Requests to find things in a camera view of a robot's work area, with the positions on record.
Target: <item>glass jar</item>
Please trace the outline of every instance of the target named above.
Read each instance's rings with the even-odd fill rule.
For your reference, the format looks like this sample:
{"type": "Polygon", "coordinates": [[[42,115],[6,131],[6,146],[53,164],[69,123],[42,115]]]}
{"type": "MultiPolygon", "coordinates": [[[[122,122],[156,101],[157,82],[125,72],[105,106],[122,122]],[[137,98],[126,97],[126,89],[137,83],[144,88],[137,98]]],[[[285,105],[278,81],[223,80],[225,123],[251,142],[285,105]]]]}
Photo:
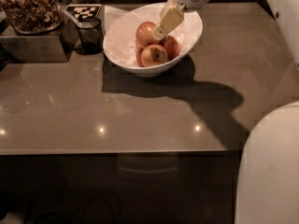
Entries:
{"type": "Polygon", "coordinates": [[[40,34],[58,27],[64,19],[57,0],[0,0],[9,24],[21,34],[40,34]]]}

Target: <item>bowl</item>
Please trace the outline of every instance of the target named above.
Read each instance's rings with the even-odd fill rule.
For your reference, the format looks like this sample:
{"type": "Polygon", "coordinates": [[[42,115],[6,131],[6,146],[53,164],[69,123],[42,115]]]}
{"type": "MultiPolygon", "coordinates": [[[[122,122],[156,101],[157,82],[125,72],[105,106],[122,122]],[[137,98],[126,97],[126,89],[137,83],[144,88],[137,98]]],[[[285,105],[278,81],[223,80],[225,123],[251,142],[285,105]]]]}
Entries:
{"type": "Polygon", "coordinates": [[[140,77],[154,77],[176,65],[198,42],[203,23],[197,12],[185,13],[183,23],[170,33],[180,44],[180,54],[170,62],[152,67],[140,67],[136,62],[135,31],[144,21],[157,23],[165,3],[150,4],[126,13],[108,29],[104,38],[104,53],[117,66],[140,77]]]}

